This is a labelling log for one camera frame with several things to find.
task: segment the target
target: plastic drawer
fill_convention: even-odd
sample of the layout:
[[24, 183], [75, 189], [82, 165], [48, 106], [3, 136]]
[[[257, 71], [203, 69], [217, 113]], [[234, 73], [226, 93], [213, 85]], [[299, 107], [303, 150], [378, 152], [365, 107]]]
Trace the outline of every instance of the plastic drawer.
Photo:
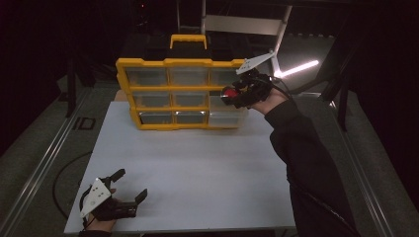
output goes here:
[[172, 123], [171, 112], [140, 112], [142, 124], [169, 124]]
[[211, 69], [209, 83], [214, 86], [228, 86], [240, 80], [236, 68], [215, 67]]
[[209, 70], [205, 67], [172, 67], [169, 71], [171, 85], [200, 86], [208, 82]]
[[126, 76], [131, 86], [167, 85], [164, 67], [126, 67]]
[[221, 112], [237, 112], [234, 106], [227, 106], [220, 97], [220, 92], [209, 93], [209, 110]]
[[209, 127], [239, 127], [247, 114], [247, 110], [239, 110], [238, 112], [209, 112]]
[[175, 91], [172, 92], [172, 99], [176, 107], [204, 107], [207, 105], [207, 92]]
[[170, 106], [170, 95], [167, 91], [144, 91], [144, 92], [132, 92], [135, 105], [138, 107], [169, 107]]
[[176, 112], [176, 123], [205, 123], [206, 112]]

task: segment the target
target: person's arm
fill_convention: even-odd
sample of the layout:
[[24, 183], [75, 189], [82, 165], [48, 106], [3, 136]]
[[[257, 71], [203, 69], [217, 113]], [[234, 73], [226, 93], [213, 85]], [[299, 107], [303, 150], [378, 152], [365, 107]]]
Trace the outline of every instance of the person's arm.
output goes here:
[[276, 90], [252, 108], [274, 129], [271, 143], [287, 164], [298, 236], [357, 236], [350, 231], [355, 222], [339, 173], [311, 120]]
[[110, 237], [117, 221], [99, 221], [92, 214], [89, 215], [89, 224], [79, 232], [79, 237]]

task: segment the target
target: black sleeve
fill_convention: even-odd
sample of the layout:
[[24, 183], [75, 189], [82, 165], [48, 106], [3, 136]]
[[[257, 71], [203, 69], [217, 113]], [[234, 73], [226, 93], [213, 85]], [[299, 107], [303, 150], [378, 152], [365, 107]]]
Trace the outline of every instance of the black sleeve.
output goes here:
[[101, 230], [85, 230], [79, 232], [79, 237], [111, 237], [112, 233]]
[[272, 109], [265, 120], [274, 129], [274, 150], [287, 164], [298, 236], [358, 236], [351, 231], [355, 222], [335, 163], [311, 120], [291, 101]]

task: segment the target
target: hand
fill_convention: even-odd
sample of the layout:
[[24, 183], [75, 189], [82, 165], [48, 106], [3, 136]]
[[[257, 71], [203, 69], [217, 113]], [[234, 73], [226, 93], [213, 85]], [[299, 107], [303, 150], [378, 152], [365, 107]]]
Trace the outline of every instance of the hand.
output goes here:
[[[116, 189], [111, 189], [111, 194], [113, 194], [116, 191]], [[112, 229], [114, 228], [115, 223], [117, 221], [114, 220], [107, 220], [107, 221], [100, 221], [95, 218], [95, 216], [90, 213], [89, 214], [89, 221], [87, 222], [88, 226], [86, 227], [86, 230], [102, 230], [106, 232], [112, 232]]]
[[265, 101], [257, 102], [253, 104], [250, 108], [262, 113], [263, 115], [267, 114], [271, 109], [279, 105], [280, 103], [286, 101], [288, 98], [282, 92], [272, 89], [269, 93], [268, 98]]

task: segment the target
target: white table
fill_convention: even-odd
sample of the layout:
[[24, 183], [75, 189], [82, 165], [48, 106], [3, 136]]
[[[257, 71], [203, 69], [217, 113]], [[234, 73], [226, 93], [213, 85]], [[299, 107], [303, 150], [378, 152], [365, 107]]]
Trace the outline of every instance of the white table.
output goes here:
[[272, 128], [250, 110], [238, 129], [137, 130], [127, 102], [111, 102], [65, 233], [82, 229], [78, 202], [95, 178], [126, 174], [114, 198], [148, 197], [115, 232], [222, 231], [294, 226], [286, 165]]

